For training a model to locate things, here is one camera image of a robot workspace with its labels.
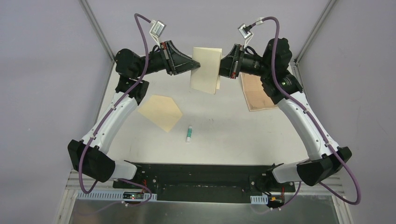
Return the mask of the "tan ornate letter sheet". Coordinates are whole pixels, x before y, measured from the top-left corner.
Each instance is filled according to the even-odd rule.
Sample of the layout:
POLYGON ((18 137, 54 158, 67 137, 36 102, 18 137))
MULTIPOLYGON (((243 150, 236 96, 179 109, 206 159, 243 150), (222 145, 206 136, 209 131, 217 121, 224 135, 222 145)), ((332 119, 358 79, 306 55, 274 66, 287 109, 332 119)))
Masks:
POLYGON ((264 92, 259 76, 241 73, 244 97, 250 112, 275 109, 277 106, 264 92))
POLYGON ((190 88, 215 94, 219 81, 222 49, 194 47, 192 59, 199 62, 200 67, 191 71, 190 88))

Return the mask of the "cream paper envelope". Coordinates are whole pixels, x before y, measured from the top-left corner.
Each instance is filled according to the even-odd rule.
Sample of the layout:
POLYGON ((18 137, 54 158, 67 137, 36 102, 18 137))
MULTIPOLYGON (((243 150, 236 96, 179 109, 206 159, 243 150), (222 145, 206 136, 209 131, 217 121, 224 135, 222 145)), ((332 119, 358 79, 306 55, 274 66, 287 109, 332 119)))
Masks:
POLYGON ((173 98, 161 95, 152 95, 138 112, 167 133, 183 116, 173 98))

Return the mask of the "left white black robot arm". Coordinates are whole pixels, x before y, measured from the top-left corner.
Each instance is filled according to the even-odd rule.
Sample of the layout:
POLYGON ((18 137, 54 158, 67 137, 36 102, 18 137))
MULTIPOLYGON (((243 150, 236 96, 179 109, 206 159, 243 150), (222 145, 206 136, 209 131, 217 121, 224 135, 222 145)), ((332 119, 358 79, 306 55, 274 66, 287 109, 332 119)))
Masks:
POLYGON ((121 49, 115 56, 116 72, 120 78, 109 106, 91 130, 81 140, 71 140, 68 152, 73 168, 80 180, 86 175, 97 182, 124 179, 126 185, 136 189, 142 184, 142 175, 131 162, 111 159, 107 154, 110 145, 134 111, 149 87, 143 75, 166 71, 178 75, 200 67, 200 63, 179 51, 172 41, 155 45, 146 56, 129 49, 121 49))

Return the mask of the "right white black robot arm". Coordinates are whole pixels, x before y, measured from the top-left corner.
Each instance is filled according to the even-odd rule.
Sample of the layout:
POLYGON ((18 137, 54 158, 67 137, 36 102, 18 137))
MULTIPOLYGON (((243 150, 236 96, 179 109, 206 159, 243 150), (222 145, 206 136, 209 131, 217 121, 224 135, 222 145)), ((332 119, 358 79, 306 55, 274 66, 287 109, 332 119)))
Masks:
POLYGON ((271 39, 262 56, 250 46, 235 44, 221 59, 219 74, 231 79, 240 73, 259 77, 263 91, 286 115, 305 146, 308 154, 305 161, 274 165, 270 169, 265 178, 267 189, 277 191, 284 182, 296 181, 314 186, 339 172, 352 152, 330 137, 311 110, 302 86, 288 70, 292 52, 286 38, 277 42, 272 75, 273 44, 271 39))

